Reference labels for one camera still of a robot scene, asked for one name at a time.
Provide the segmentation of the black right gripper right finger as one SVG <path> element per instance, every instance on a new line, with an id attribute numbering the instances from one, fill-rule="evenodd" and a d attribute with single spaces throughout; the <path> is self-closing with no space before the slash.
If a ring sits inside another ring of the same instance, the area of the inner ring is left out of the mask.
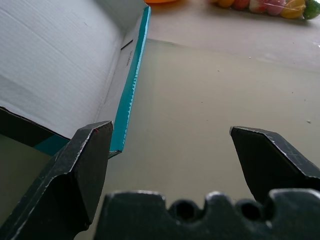
<path id="1" fill-rule="evenodd" d="M 232 126 L 229 130 L 247 186 L 264 203 L 273 189 L 320 192 L 320 168 L 276 132 Z"/>

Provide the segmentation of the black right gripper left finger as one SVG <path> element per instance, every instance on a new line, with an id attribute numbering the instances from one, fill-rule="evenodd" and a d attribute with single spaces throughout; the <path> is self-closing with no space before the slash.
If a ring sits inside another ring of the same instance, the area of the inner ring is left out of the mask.
<path id="1" fill-rule="evenodd" d="M 0 227 L 0 240 L 74 240 L 86 231 L 102 194 L 113 128 L 103 121 L 78 129 Z"/>

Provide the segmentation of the white and teal cardboard box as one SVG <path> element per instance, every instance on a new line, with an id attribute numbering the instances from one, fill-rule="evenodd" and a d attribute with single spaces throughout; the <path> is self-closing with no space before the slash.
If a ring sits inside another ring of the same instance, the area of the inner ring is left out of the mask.
<path id="1" fill-rule="evenodd" d="M 121 153 L 150 16 L 144 0 L 0 0 L 0 135 L 53 156 L 110 121 Z"/>

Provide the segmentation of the bag of colourful toy fruit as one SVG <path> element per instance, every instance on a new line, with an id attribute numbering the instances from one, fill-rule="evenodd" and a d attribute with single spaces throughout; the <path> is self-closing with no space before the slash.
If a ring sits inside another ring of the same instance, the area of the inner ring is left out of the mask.
<path id="1" fill-rule="evenodd" d="M 320 0 L 208 0 L 211 4 L 285 19 L 313 20 L 320 17 Z"/>

